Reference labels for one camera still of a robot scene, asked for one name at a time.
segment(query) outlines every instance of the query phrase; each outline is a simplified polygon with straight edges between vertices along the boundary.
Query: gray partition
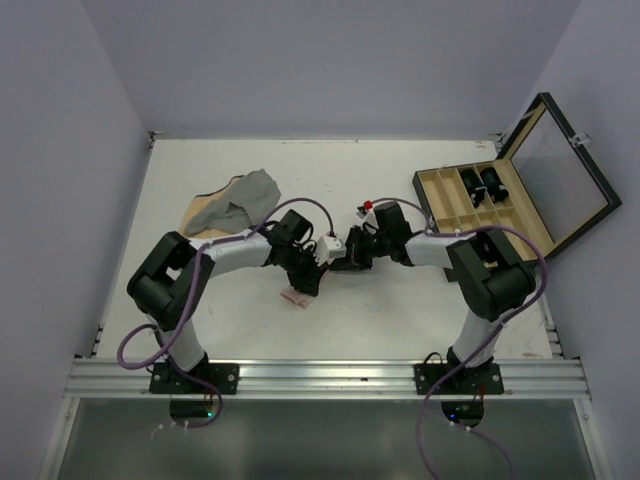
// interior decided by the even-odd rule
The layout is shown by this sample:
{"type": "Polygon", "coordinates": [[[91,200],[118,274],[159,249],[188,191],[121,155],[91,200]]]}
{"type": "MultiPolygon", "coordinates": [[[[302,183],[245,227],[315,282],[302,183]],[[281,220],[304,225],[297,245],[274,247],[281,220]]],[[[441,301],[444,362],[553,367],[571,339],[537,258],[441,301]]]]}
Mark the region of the gray partition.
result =
{"type": "MultiPolygon", "coordinates": [[[[211,427],[168,429],[166,400],[83,400],[60,478],[425,478],[415,401],[228,402],[211,427]],[[165,429],[151,433],[160,424],[165,429]]],[[[435,403],[428,452],[444,478],[508,478],[495,447],[452,429],[435,403]]],[[[594,478],[573,402],[493,401],[481,426],[511,452],[523,479],[594,478]]]]}

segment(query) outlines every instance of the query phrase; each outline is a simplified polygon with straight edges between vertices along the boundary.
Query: gray wall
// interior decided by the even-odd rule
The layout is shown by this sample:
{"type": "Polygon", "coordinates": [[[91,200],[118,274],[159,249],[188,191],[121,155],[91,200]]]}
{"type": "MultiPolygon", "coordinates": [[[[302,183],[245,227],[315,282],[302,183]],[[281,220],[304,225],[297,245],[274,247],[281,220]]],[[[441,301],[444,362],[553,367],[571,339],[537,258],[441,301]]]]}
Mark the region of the gray wall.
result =
{"type": "Polygon", "coordinates": [[[534,91],[548,90],[624,205],[551,268],[549,302],[569,355],[581,355],[610,459],[637,478],[640,339],[640,3],[583,0],[534,91]]]}
{"type": "Polygon", "coordinates": [[[0,2],[0,477],[34,478],[95,334],[146,134],[77,0],[0,2]]]}
{"type": "Polygon", "coordinates": [[[83,2],[146,125],[207,138],[486,138],[579,4],[83,2]]]}

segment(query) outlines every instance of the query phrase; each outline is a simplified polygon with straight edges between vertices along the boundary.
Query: box lid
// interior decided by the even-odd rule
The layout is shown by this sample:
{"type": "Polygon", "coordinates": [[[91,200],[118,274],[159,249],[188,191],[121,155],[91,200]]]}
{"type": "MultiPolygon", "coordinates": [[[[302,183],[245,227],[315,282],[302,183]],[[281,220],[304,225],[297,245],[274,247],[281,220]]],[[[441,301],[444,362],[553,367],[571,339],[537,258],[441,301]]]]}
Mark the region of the box lid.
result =
{"type": "Polygon", "coordinates": [[[545,231],[535,239],[545,256],[560,253],[622,204],[576,140],[551,95],[539,93],[497,157],[531,198],[530,221],[545,231]]]}

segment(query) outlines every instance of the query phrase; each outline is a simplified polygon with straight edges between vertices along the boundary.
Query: open display case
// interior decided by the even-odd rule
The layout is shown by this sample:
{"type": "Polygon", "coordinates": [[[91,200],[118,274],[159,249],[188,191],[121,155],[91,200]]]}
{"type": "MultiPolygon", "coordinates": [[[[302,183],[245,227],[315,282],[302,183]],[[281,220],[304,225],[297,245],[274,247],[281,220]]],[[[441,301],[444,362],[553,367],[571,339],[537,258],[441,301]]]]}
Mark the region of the open display case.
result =
{"type": "MultiPolygon", "coordinates": [[[[502,224],[525,234],[548,258],[622,203],[583,143],[551,95],[540,93],[496,160],[418,171],[413,185],[434,231],[502,224]],[[489,168],[508,196],[494,201],[486,194],[474,206],[461,174],[471,169],[482,178],[489,168]]],[[[519,238],[509,235],[509,240],[525,261],[535,260],[519,238]]]]}

